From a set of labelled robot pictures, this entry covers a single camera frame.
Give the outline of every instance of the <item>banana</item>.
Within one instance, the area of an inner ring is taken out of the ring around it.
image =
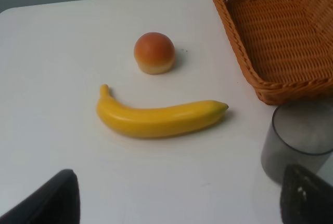
[[[166,108],[137,109],[116,101],[104,84],[97,114],[110,128],[135,138],[162,138],[193,132],[220,121],[228,105],[200,101]]]

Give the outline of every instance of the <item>gray cup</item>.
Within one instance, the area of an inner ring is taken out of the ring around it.
[[[261,154],[265,173],[282,183],[288,164],[317,173],[333,151],[333,107],[325,102],[291,102],[279,106]]]

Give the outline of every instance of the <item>banana stem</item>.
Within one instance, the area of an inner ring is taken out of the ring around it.
[[[110,96],[109,86],[103,84],[99,89],[100,97]]]

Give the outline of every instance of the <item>wicker basket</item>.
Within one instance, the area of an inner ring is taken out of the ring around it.
[[[213,1],[260,100],[333,96],[333,0]]]

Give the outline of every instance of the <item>bread roll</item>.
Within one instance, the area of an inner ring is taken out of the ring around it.
[[[140,69],[147,74],[168,72],[175,62],[175,47],[161,33],[146,33],[137,40],[134,57]]]

